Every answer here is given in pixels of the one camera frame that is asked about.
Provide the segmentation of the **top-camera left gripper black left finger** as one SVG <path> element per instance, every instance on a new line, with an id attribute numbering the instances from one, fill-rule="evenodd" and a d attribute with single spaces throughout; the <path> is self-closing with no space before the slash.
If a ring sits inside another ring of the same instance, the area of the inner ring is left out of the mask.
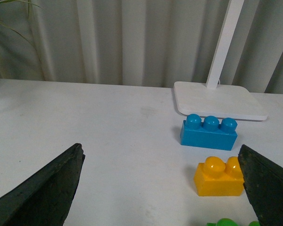
<path id="1" fill-rule="evenodd" d="M 0 198 L 0 226 L 61 226 L 74 199 L 85 155 L 68 148 Z"/>

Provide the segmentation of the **top-camera left gripper black right finger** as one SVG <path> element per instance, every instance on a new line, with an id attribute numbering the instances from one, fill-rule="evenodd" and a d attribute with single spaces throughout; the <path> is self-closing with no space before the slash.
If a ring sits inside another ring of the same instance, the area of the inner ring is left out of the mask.
<path id="1" fill-rule="evenodd" d="M 283 168 L 242 145 L 238 162 L 244 188 L 261 226 L 283 226 Z"/>

